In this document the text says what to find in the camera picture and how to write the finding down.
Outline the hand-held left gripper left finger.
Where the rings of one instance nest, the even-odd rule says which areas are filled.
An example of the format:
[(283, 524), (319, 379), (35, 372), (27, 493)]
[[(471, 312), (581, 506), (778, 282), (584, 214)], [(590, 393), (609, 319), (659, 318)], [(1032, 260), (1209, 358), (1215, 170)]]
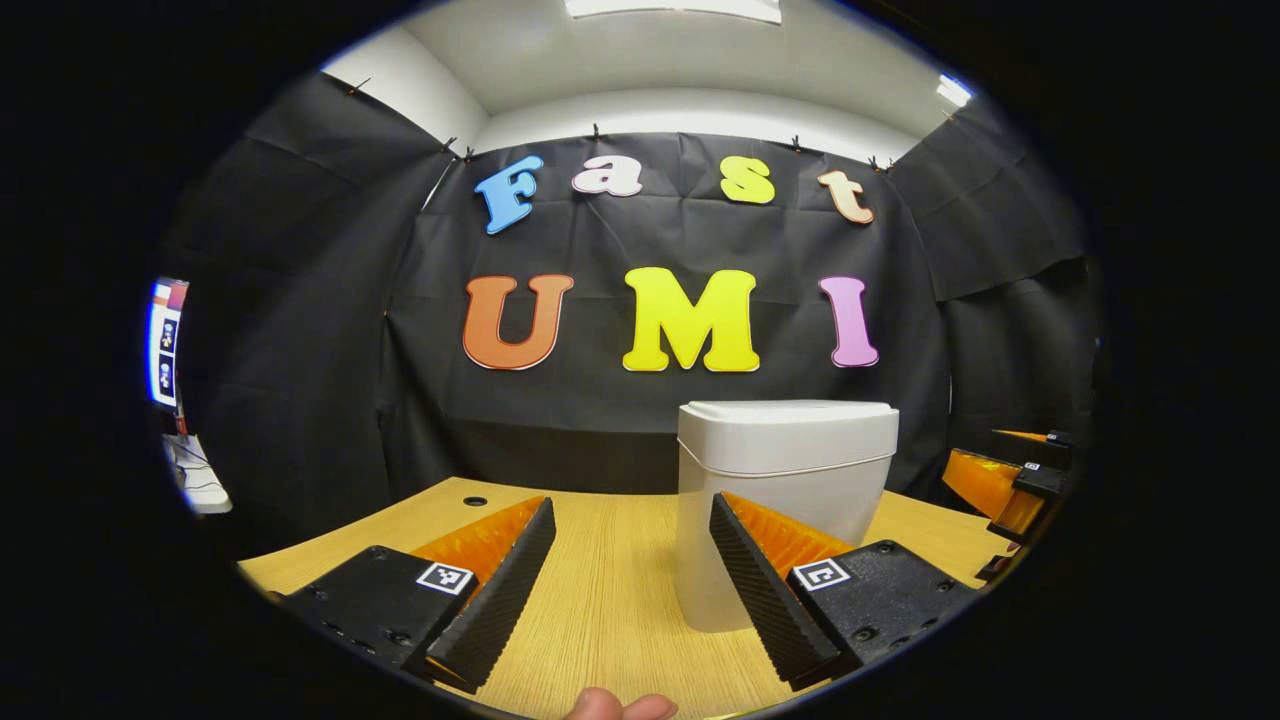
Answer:
[(492, 675), (556, 541), (531, 497), (406, 553), (372, 544), (283, 597), (287, 612), (375, 664), (474, 694)]

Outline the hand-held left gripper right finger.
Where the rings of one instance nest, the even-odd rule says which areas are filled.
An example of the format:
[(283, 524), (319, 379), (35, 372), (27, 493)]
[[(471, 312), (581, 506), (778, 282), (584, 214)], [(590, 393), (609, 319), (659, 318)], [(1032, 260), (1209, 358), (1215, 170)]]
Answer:
[(795, 691), (906, 648), (979, 596), (892, 539), (854, 547), (719, 492), (709, 533), (778, 678)]

